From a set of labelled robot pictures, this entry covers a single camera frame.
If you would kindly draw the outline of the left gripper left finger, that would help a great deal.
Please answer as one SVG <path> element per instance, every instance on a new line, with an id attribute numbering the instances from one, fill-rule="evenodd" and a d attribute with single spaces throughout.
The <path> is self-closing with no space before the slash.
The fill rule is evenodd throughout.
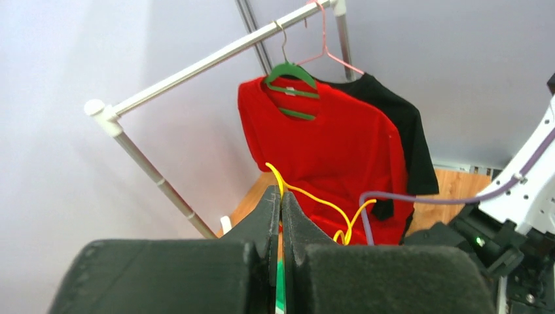
<path id="1" fill-rule="evenodd" d="M 281 196 L 269 186 L 219 239 L 101 239 L 75 257 L 51 313 L 273 313 Z"/>

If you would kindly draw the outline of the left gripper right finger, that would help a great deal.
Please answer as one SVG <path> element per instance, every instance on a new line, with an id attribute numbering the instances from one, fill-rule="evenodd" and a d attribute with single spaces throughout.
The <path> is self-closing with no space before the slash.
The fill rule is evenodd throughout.
<path id="1" fill-rule="evenodd" d="M 437 246 L 343 246 L 283 196 L 287 313 L 494 313 L 476 265 Z"/>

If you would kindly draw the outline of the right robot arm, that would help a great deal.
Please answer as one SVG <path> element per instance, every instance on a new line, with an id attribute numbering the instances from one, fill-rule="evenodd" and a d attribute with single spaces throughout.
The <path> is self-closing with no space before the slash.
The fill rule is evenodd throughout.
<path id="1" fill-rule="evenodd" d="M 465 251 L 498 313 L 553 313 L 554 104 L 516 156 L 466 199 L 459 214 L 404 242 Z"/>

